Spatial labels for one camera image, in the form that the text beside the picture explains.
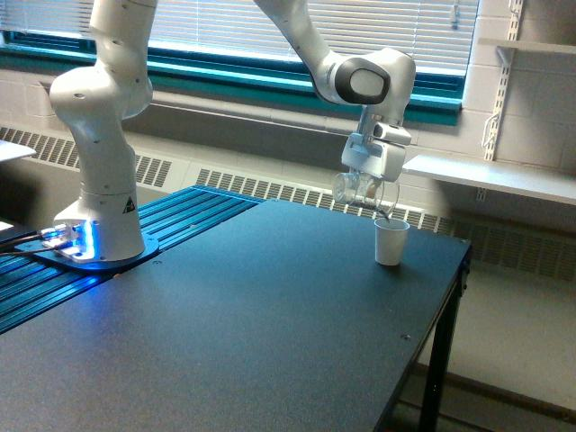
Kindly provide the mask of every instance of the white shelf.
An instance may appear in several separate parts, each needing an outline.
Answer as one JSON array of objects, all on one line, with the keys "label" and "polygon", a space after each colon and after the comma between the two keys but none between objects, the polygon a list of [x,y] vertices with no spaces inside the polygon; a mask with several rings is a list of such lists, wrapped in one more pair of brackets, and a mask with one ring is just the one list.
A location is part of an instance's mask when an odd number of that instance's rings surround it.
[{"label": "white shelf", "polygon": [[549,52],[553,54],[576,55],[576,46],[573,45],[558,45],[554,43],[528,42],[522,40],[504,40],[504,39],[491,39],[491,38],[479,38],[478,43],[480,45],[492,45],[500,48],[507,48],[527,52]]},{"label": "white shelf", "polygon": [[471,157],[419,155],[403,172],[459,185],[576,205],[576,175],[545,169],[486,162]]},{"label": "white shelf", "polygon": [[0,139],[0,162],[13,160],[17,158],[26,158],[35,155],[36,152],[30,147],[21,146],[12,142],[2,141]]}]

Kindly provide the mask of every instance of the heating vent grille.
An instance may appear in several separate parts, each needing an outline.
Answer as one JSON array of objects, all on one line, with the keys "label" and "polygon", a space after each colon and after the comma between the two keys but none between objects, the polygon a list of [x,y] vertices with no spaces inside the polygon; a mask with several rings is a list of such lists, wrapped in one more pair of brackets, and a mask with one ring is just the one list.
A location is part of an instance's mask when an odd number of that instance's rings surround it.
[{"label": "heating vent grille", "polygon": [[[74,141],[9,128],[0,128],[0,140],[36,150],[36,154],[32,156],[34,159],[63,167],[80,168],[80,159]],[[171,166],[172,162],[168,160],[136,155],[136,182],[162,187]]]},{"label": "heating vent grille", "polygon": [[[334,202],[332,195],[293,187],[288,184],[268,183],[241,175],[202,169],[198,185],[208,185],[264,199],[281,199],[293,203],[312,205],[333,212],[375,218],[374,211]],[[544,236],[527,235],[508,227],[484,226],[468,220],[452,220],[398,205],[392,217],[407,221],[419,230],[468,239],[472,242],[473,258],[496,266],[514,268],[524,272],[545,275],[564,281],[576,279],[576,244],[552,240]]]}]

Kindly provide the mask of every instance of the white paper cup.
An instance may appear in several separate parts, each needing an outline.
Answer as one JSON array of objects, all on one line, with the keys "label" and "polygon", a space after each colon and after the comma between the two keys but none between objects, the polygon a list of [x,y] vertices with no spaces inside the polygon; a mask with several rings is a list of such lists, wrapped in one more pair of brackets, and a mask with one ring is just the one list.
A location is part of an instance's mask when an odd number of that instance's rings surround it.
[{"label": "white paper cup", "polygon": [[404,220],[377,219],[376,262],[383,266],[397,266],[402,260],[410,225]]}]

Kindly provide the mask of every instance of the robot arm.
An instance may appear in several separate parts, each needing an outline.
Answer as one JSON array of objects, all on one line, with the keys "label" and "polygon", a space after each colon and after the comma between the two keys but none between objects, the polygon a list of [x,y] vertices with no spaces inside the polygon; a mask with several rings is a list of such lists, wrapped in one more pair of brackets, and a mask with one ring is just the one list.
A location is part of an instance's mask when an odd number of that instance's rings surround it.
[{"label": "robot arm", "polygon": [[351,202],[359,177],[367,186],[395,182],[406,155],[410,135],[401,127],[414,86],[416,66],[395,49],[363,56],[332,51],[311,21],[308,0],[254,0],[274,22],[309,69],[317,93],[335,104],[364,105],[356,132],[348,138],[342,163],[351,174],[337,177],[334,198]]},{"label": "robot arm", "polygon": [[158,0],[95,0],[90,29],[97,61],[59,76],[50,89],[57,116],[70,128],[80,159],[78,201],[55,218],[73,244],[59,253],[79,263],[113,262],[144,250],[136,208],[134,150],[122,120],[152,100],[148,40]]}]

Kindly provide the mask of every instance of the teal window frame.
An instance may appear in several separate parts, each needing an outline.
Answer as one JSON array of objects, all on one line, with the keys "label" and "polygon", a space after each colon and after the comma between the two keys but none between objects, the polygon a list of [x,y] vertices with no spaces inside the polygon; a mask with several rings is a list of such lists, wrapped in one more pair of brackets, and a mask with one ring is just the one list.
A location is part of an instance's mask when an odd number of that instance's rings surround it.
[{"label": "teal window frame", "polygon": [[[92,40],[3,31],[0,68],[63,73],[95,62]],[[155,86],[227,95],[328,113],[360,114],[358,106],[318,98],[310,75],[298,62],[236,58],[171,49],[148,50],[148,73]],[[417,73],[406,109],[410,122],[455,126],[462,109],[465,76]]]}]

